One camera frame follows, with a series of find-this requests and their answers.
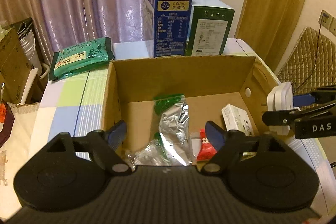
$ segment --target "wall switch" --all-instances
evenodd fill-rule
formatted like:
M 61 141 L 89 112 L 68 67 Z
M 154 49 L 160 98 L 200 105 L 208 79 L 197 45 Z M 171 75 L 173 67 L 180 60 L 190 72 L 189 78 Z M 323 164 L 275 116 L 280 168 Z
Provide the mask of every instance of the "wall switch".
M 330 14 L 328 14 L 325 10 L 322 10 L 319 23 L 321 23 L 322 20 L 322 26 L 329 29 L 332 19 L 333 17 Z
M 329 27 L 329 32 L 331 32 L 334 36 L 336 36 L 336 18 L 333 18 Z

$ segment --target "red snack package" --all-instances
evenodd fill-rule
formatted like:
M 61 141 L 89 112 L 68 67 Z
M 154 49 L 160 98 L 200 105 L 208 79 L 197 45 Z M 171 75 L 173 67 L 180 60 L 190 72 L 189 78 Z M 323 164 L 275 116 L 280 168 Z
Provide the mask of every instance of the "red snack package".
M 6 117 L 6 107 L 5 104 L 1 103 L 0 105 L 0 122 L 4 123 L 5 122 L 5 117 Z
M 202 140 L 202 145 L 197 156 L 197 161 L 210 160 L 217 153 L 217 151 L 206 137 L 205 129 L 201 129 L 199 134 Z

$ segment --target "screw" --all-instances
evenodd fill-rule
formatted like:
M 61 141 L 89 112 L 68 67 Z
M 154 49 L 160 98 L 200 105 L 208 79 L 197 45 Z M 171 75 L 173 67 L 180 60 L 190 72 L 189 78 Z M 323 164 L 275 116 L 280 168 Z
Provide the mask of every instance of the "screw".
M 204 166 L 204 170 L 208 173 L 218 172 L 221 167 L 218 164 L 207 164 Z
M 115 164 L 112 166 L 112 170 L 116 173 L 124 173 L 128 170 L 128 165 L 126 164 Z

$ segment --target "red wrapper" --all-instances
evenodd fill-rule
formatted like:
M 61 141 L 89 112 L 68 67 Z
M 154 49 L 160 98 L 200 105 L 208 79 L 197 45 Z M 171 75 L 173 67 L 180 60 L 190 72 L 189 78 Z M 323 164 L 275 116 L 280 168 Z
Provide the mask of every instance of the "red wrapper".
M 205 129 L 201 129 L 199 134 L 201 136 L 202 145 L 197 156 L 197 161 L 210 160 L 217 153 L 217 151 L 206 137 Z

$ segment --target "green and white box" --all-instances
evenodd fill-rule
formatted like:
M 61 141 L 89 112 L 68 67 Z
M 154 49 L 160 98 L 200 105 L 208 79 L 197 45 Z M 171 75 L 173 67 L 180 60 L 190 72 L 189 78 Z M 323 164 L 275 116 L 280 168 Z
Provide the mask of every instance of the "green and white box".
M 192 0 L 185 55 L 222 54 L 234 14 L 219 0 Z

